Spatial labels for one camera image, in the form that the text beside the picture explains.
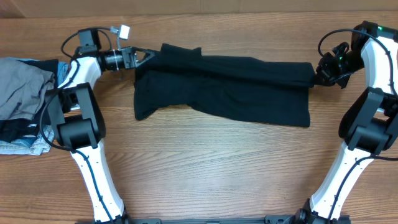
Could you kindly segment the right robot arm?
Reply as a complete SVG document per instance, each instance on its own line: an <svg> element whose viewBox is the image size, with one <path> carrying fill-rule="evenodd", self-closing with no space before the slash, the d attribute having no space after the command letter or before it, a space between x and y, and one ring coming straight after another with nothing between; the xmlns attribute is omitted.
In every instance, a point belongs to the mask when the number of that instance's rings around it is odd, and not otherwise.
<svg viewBox="0 0 398 224"><path fill-rule="evenodd" d="M340 123L338 155L295 215L268 215L265 223L350 223L341 214L346 198L365 168L397 139L397 30L363 21L350 32L351 42L323 54L316 69L318 84L342 88L355 72L365 71L366 88Z"/></svg>

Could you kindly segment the black t-shirt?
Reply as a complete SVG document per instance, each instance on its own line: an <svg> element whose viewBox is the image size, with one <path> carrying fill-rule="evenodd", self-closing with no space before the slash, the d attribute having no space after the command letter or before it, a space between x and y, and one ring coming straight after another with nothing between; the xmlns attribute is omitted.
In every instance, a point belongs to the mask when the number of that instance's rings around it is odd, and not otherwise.
<svg viewBox="0 0 398 224"><path fill-rule="evenodd" d="M315 72L308 62L203 55L201 48L163 44L135 75L137 120L159 108L188 105L238 121L310 126L308 92Z"/></svg>

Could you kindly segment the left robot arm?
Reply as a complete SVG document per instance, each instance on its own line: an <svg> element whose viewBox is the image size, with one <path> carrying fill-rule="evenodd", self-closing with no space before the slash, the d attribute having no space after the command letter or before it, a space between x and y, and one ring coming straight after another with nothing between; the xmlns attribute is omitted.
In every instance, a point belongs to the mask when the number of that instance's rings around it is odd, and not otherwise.
<svg viewBox="0 0 398 224"><path fill-rule="evenodd" d="M104 149L106 126L93 93L103 72L135 69L155 57L155 51L137 47L101 49L100 33L110 32L118 40L126 40L129 31L122 25L75 33L80 44L70 56L70 71L63 83L46 93L42 111L49 116L58 142L55 147L70 152L80 169L93 205L94 223L133 223L109 171Z"/></svg>

